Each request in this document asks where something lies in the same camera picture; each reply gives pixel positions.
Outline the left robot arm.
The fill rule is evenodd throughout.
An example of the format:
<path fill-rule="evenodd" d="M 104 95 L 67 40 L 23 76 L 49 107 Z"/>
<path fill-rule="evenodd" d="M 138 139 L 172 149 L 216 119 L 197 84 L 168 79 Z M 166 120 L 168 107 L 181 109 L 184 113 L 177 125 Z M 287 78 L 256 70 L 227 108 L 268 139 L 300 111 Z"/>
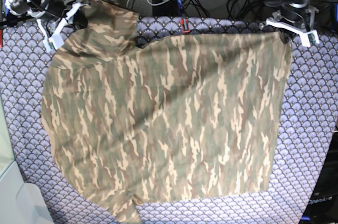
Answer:
<path fill-rule="evenodd" d="M 311 5 L 311 0 L 279 0 L 278 5 L 277 27 L 298 35 L 304 47 L 319 43 L 318 33 L 314 29 L 318 9 Z"/>

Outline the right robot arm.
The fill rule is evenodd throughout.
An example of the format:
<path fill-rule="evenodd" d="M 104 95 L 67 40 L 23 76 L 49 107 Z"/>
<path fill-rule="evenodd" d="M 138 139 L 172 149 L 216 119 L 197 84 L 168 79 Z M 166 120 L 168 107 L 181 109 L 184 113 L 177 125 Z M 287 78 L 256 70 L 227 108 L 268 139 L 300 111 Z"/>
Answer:
<path fill-rule="evenodd" d="M 42 27 L 48 33 L 55 31 L 58 24 L 65 20 L 75 1 L 66 0 L 3 0 L 6 20 L 1 27 L 13 27 L 19 22 L 36 19 L 42 22 Z"/>

